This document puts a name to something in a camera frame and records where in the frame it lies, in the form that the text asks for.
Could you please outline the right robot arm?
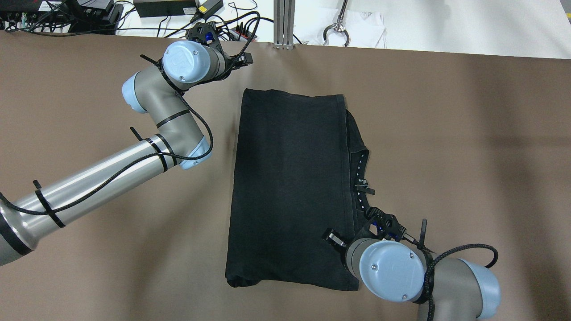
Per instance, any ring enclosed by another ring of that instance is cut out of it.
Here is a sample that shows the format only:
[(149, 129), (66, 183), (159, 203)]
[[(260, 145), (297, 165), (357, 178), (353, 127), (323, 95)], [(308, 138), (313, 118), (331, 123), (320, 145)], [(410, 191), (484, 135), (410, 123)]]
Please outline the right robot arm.
[(341, 253), (345, 268), (372, 294), (418, 305), (419, 321), (479, 321), (501, 304), (501, 286), (491, 267), (498, 250), (481, 244), (432, 255), (422, 244), (369, 237), (346, 241), (332, 228), (323, 239)]

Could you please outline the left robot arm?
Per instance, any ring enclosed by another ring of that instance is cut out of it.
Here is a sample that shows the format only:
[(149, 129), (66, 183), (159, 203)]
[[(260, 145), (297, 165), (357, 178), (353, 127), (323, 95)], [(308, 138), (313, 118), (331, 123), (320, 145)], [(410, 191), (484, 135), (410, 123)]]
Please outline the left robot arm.
[(212, 132), (203, 134), (203, 118), (184, 100), (194, 86), (221, 81), (253, 63), (246, 51), (230, 56), (218, 42), (171, 43), (150, 67), (122, 86), (126, 103), (148, 114), (157, 134), (56, 183), (41, 186), (13, 203), (1, 197), (1, 264), (33, 252), (40, 240), (68, 226), (119, 195), (179, 166), (189, 169), (211, 155)]

